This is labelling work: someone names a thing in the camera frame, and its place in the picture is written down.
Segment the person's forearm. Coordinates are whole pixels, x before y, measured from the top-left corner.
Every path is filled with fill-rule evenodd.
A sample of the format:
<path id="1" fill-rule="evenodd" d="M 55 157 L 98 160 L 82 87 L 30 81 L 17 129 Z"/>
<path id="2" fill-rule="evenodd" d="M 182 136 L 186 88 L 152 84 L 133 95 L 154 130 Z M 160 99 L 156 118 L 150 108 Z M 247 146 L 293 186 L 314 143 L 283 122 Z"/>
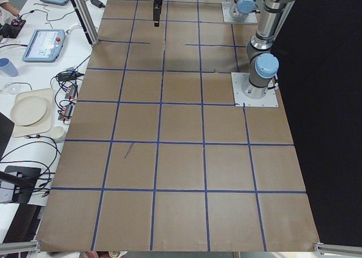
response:
<path id="1" fill-rule="evenodd" d="M 13 16 L 18 16 L 20 10 L 15 7 L 11 2 L 3 2 L 1 3 L 1 7 L 11 13 Z"/>

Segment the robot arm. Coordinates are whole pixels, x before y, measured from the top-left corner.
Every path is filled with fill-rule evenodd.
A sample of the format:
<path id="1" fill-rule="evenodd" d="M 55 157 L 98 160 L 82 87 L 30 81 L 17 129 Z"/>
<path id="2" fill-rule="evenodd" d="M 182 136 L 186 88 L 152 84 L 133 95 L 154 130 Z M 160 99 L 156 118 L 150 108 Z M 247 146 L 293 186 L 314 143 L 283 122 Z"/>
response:
<path id="1" fill-rule="evenodd" d="M 234 0 L 230 14 L 236 20 L 244 20 L 254 11 L 255 7 L 255 0 Z"/>
<path id="2" fill-rule="evenodd" d="M 256 0 L 234 0 L 232 8 L 237 16 L 253 11 Z M 279 62 L 270 54 L 277 28 L 281 26 L 285 8 L 296 0 L 263 0 L 256 33 L 247 44 L 251 73 L 242 84 L 242 92 L 249 98 L 259 100 L 266 95 L 269 82 L 275 77 Z"/>

